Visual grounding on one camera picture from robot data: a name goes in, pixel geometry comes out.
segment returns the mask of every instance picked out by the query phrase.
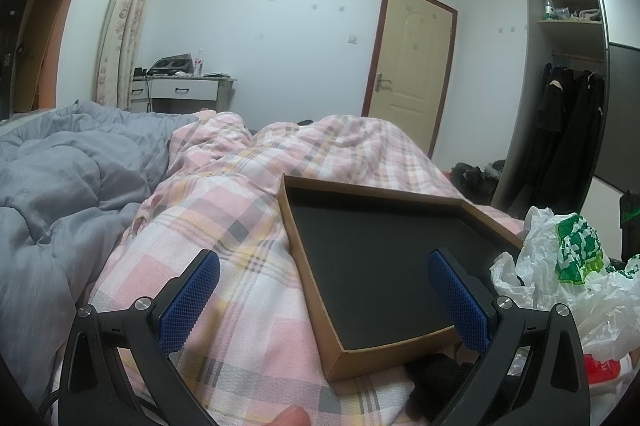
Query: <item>curtain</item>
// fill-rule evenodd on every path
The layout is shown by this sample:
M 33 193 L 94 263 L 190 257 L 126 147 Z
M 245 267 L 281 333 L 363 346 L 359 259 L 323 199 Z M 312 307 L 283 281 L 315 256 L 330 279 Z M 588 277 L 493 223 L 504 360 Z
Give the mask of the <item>curtain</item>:
M 129 109 L 130 83 L 140 46 L 146 0 L 112 0 L 103 31 L 95 99 Z

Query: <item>brown door frame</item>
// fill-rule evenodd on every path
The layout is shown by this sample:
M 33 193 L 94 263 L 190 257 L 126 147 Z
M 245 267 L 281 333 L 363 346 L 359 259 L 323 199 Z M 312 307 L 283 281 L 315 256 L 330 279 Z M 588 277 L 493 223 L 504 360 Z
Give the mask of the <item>brown door frame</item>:
M 442 119 L 442 111 L 444 110 L 444 100 L 447 97 L 447 88 L 449 87 L 449 75 L 451 73 L 451 62 L 453 60 L 453 47 L 456 41 L 456 26 L 458 24 L 458 12 L 451 6 L 443 4 L 439 0 L 426 0 L 453 15 L 451 21 L 451 39 L 449 41 L 449 55 L 447 56 L 447 68 L 444 73 L 444 83 L 442 84 L 442 94 L 440 95 L 440 106 L 438 107 L 438 115 L 436 116 L 436 124 L 433 129 L 433 136 L 429 145 L 427 156 L 431 159 L 433 149 L 436 146 L 438 131 L 440 130 L 440 121 Z M 369 68 L 369 79 L 367 80 L 367 89 L 365 90 L 364 103 L 362 104 L 362 117 L 369 116 L 369 108 L 371 107 L 371 98 L 373 97 L 373 87 L 376 82 L 376 72 L 378 71 L 378 61 L 380 60 L 380 49 L 382 48 L 382 34 L 385 31 L 386 8 L 389 0 L 382 0 L 380 5 L 380 16 L 378 17 L 378 29 L 376 31 L 376 41 L 373 44 L 373 53 L 371 55 L 371 67 Z

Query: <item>gray quilt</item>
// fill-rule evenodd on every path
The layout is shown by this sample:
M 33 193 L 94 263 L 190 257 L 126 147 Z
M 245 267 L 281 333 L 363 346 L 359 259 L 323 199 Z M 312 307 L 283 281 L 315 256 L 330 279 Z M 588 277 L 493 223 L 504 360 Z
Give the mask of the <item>gray quilt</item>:
M 80 102 L 0 136 L 0 353 L 32 404 L 82 291 L 163 180 L 172 133 L 195 119 Z

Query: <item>pink plaid bedding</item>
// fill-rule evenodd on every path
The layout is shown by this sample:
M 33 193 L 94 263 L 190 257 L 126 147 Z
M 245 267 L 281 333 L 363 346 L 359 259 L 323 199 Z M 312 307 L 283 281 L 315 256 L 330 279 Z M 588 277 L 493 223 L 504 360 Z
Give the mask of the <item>pink plaid bedding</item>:
M 220 283 L 173 359 L 220 425 L 262 425 L 291 404 L 323 426 L 409 422 L 402 410 L 413 385 L 401 368 L 331 386 L 324 380 L 276 194 L 284 173 L 460 194 L 385 121 L 332 116 L 309 127 L 276 123 L 252 137 L 235 114 L 198 117 L 174 133 L 171 177 L 116 245 L 92 291 L 93 305 L 117 310 L 156 295 L 199 250 L 214 249 Z M 521 230 L 522 223 L 497 210 L 482 211 Z M 134 389 L 145 395 L 132 359 L 124 362 Z

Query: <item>human thumb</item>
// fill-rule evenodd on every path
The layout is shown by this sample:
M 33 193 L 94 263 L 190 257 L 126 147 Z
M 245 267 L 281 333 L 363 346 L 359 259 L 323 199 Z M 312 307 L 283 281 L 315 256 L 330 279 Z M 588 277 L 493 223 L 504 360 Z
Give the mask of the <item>human thumb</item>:
M 309 415 L 300 406 L 289 406 L 268 426 L 311 426 Z

